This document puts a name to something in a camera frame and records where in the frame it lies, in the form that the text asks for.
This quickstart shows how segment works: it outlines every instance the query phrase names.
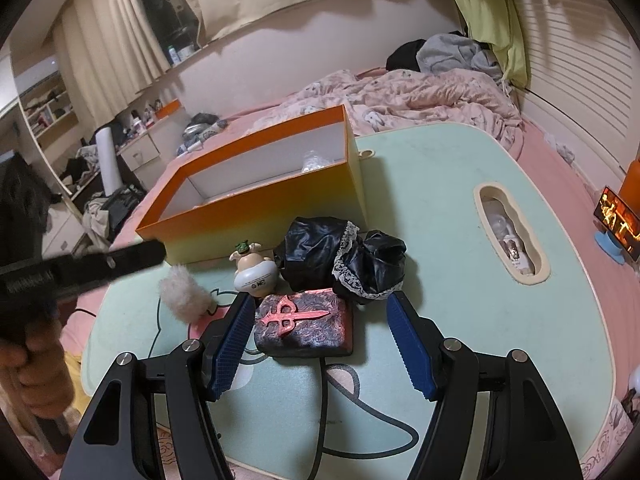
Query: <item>paper towel roll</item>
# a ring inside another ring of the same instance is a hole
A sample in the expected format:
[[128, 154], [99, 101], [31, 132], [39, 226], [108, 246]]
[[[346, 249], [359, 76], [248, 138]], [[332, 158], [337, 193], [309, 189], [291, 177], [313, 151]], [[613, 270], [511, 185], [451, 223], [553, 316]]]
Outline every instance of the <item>paper towel roll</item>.
[[98, 161], [100, 162], [104, 195], [109, 196], [122, 187], [122, 178], [116, 161], [116, 148], [113, 145], [111, 128], [107, 126], [96, 133], [95, 144], [98, 146]]

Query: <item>red sword emblem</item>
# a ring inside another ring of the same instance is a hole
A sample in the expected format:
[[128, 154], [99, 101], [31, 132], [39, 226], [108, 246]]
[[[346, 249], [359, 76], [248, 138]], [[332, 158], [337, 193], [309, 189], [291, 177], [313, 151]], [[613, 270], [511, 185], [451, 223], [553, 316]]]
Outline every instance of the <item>red sword emblem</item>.
[[296, 327], [296, 321], [303, 319], [318, 319], [331, 314], [328, 310], [306, 310], [298, 312], [296, 304], [291, 301], [289, 296], [283, 296], [276, 306], [276, 312], [269, 313], [260, 321], [265, 325], [271, 322], [278, 324], [278, 337], [284, 337]]

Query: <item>small orange box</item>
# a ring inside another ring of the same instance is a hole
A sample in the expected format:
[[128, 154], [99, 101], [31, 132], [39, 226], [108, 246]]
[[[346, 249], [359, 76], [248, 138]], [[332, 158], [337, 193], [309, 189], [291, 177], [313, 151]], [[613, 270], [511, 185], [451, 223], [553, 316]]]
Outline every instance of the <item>small orange box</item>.
[[[303, 172], [314, 151], [330, 163]], [[277, 246], [296, 216], [335, 216], [366, 229], [360, 159], [344, 107], [234, 140], [179, 168], [138, 225], [170, 264], [229, 256], [242, 240]]]
[[156, 112], [156, 119], [164, 119], [180, 109], [180, 100], [174, 99]]

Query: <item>decorative box with sword emblem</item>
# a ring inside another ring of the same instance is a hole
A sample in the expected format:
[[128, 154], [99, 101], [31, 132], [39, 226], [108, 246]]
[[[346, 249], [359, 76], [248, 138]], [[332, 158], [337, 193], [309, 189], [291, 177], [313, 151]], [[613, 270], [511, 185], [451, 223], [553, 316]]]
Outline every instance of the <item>decorative box with sword emblem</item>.
[[256, 312], [256, 348], [273, 357], [346, 356], [353, 312], [330, 288], [264, 298]]

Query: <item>metal screw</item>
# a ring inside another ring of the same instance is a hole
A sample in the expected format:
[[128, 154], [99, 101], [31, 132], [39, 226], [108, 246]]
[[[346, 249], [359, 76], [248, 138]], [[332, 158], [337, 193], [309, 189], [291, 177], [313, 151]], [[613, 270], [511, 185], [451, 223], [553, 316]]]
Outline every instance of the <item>metal screw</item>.
[[529, 356], [524, 350], [514, 350], [511, 352], [511, 357], [518, 363], [526, 363], [527, 359], [529, 359]]
[[116, 357], [116, 362], [120, 366], [124, 366], [124, 365], [128, 365], [132, 359], [133, 359], [133, 355], [131, 355], [130, 352], [123, 352], [118, 357]]
[[197, 339], [187, 339], [182, 343], [182, 349], [185, 352], [195, 352], [198, 348], [200, 348], [200, 342]]
[[444, 340], [444, 348], [446, 348], [450, 352], [457, 352], [462, 348], [462, 343], [454, 337], [450, 337]]

